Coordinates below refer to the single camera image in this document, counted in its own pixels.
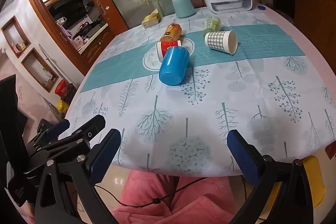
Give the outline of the red paper cup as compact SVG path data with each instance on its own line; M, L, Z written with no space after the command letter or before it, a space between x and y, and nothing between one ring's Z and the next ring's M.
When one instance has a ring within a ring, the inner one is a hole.
M171 41L171 42L156 42L155 49L157 52L159 62L163 61L163 58L165 57L165 54L169 48L181 47L181 46L182 46L182 43L180 40Z

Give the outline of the blue plastic cup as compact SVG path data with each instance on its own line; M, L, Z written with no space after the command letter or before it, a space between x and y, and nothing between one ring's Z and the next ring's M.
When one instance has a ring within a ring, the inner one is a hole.
M159 70L159 80L165 85L179 85L185 78L189 58L189 51L183 47L168 48Z

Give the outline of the grey checked paper cup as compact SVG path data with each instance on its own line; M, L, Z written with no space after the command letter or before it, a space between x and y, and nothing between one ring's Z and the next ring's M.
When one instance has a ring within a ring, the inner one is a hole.
M234 55L238 48L238 38L233 30L209 32L205 35L205 45L211 50Z

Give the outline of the green translucent cup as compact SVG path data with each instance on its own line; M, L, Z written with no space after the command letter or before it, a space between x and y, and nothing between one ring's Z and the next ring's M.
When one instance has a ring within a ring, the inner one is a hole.
M202 31L203 37L209 32L218 32L221 30L221 20L218 16L208 16Z

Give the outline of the yellow round object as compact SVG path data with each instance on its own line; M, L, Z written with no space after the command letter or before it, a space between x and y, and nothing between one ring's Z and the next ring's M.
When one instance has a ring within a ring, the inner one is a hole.
M63 100L59 100L57 102L56 108L60 113L66 113L67 110L69 109L69 104L64 102Z

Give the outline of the red round tin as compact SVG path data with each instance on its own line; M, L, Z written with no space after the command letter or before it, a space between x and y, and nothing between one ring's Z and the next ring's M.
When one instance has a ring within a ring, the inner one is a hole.
M55 89L55 94L69 105L71 104L76 92L76 87L73 84L69 84L65 79L62 79Z

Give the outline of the pink robe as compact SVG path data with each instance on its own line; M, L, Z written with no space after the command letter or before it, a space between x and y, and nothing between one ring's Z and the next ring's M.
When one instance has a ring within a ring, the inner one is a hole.
M133 170L113 209L118 223L229 223L237 209L228 177L177 177Z

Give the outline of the yellow chair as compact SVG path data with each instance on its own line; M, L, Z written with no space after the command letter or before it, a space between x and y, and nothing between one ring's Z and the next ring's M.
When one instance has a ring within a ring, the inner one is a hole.
M308 156L305 159L303 159L302 162L305 167L307 178L310 185L313 209L315 209L322 203L323 199L326 196L326 187L323 184L321 168L319 165L319 161L315 156ZM274 185L270 197L268 198L268 201L257 223L262 223L268 217L270 210L272 209L272 206L280 190L280 186L281 186L280 182L277 182Z

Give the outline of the tree print tablecloth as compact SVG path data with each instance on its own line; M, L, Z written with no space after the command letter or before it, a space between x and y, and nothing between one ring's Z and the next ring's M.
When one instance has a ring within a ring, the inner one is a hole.
M175 15L116 36L80 85L66 115L70 135L93 116L115 128L115 165L187 176L234 176L240 170L226 138L238 130L278 161L304 158L335 141L335 74L317 48L271 9L220 15L238 37L234 55L209 49L209 10ZM183 82L161 83L155 44L170 23L182 27L190 53Z

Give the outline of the yellow tissue box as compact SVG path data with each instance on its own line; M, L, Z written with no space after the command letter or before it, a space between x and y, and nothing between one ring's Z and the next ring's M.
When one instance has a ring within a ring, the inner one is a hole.
M149 27L155 26L156 24L159 24L160 20L161 20L161 17L159 14L159 10L155 9L149 15L144 17L141 24L143 28L149 28Z

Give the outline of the teal cylindrical container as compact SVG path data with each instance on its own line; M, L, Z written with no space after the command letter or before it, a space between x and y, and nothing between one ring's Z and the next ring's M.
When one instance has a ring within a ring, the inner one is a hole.
M172 0L177 18L187 18L195 14L191 0Z

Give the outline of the wooden door frame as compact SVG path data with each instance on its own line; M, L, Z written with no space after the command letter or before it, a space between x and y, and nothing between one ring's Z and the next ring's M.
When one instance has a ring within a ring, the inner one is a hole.
M61 50L68 60L86 75L99 55L112 39L125 32L128 27L112 0L29 0L44 29L49 33L53 45ZM80 23L91 12L94 21L108 26L80 53L66 37L65 31Z

